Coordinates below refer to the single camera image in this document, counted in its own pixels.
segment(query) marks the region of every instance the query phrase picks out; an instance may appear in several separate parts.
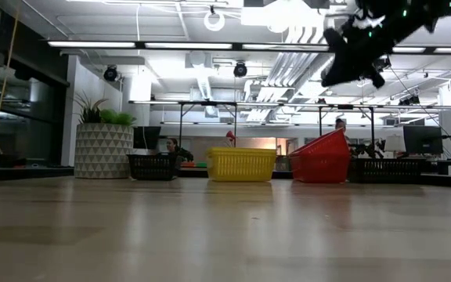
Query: computer monitor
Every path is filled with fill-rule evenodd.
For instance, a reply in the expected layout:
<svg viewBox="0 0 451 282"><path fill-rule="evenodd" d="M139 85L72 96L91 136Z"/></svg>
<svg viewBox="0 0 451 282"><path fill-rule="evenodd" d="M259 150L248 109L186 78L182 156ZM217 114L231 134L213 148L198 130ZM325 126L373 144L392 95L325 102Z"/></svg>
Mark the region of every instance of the computer monitor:
<svg viewBox="0 0 451 282"><path fill-rule="evenodd" d="M133 130L133 148L157 149L157 141L160 138L161 126L139 126Z"/></svg>
<svg viewBox="0 0 451 282"><path fill-rule="evenodd" d="M404 126L408 154L443 154L442 129L436 126Z"/></svg>

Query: red basket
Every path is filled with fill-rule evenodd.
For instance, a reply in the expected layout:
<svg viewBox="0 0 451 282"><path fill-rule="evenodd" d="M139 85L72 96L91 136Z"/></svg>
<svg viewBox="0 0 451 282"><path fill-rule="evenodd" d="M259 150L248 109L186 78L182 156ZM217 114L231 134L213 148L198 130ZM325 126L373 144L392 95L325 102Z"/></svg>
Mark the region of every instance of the red basket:
<svg viewBox="0 0 451 282"><path fill-rule="evenodd" d="M305 183L343 183L351 156L342 129L327 133L289 155L294 179Z"/></svg>

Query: white planter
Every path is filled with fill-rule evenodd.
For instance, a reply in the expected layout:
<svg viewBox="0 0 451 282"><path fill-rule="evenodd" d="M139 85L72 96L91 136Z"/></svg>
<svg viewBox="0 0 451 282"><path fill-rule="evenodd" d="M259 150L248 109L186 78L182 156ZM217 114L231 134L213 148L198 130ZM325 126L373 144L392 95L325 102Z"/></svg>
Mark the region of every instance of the white planter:
<svg viewBox="0 0 451 282"><path fill-rule="evenodd" d="M133 149L133 128L82 124L76 129L74 176L83 179L128 178L127 154Z"/></svg>

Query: yellow basket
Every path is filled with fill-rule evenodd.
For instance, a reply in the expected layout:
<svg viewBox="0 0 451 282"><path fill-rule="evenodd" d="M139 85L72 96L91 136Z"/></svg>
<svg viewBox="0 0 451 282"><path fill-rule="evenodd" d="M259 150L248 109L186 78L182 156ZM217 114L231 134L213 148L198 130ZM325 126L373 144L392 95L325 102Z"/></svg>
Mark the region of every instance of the yellow basket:
<svg viewBox="0 0 451 282"><path fill-rule="evenodd" d="M208 177L214 181L269 181L276 150L214 147L207 159Z"/></svg>

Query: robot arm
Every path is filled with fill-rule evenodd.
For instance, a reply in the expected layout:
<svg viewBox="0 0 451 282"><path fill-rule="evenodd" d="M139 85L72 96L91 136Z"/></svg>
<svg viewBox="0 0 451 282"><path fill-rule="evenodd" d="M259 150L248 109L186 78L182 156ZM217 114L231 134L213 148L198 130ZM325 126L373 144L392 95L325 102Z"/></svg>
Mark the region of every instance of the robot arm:
<svg viewBox="0 0 451 282"><path fill-rule="evenodd" d="M339 30L329 28L323 36L335 59L321 74L322 86L369 78L376 88L385 81L374 65L383 55L420 27L434 32L439 18L451 16L451 0L355 0L359 14L350 16ZM363 28L364 20L379 20Z"/></svg>

